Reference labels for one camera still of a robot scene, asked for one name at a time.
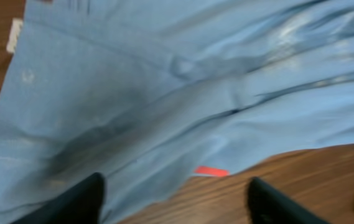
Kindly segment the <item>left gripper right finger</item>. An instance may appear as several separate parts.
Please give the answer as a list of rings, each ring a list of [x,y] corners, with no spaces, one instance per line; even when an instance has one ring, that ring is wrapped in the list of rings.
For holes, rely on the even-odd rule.
[[[247,189],[252,224],[328,224],[259,177]]]

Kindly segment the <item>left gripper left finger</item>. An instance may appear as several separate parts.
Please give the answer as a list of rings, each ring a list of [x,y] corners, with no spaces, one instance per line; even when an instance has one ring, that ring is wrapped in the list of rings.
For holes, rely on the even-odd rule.
[[[98,224],[104,197],[105,178],[94,173],[12,224]]]

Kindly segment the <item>light blue t-shirt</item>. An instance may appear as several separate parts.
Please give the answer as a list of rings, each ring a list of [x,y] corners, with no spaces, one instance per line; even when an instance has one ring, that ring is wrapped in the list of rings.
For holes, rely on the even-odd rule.
[[[354,1],[27,1],[0,94],[0,223],[89,175],[100,220],[200,166],[354,144]]]

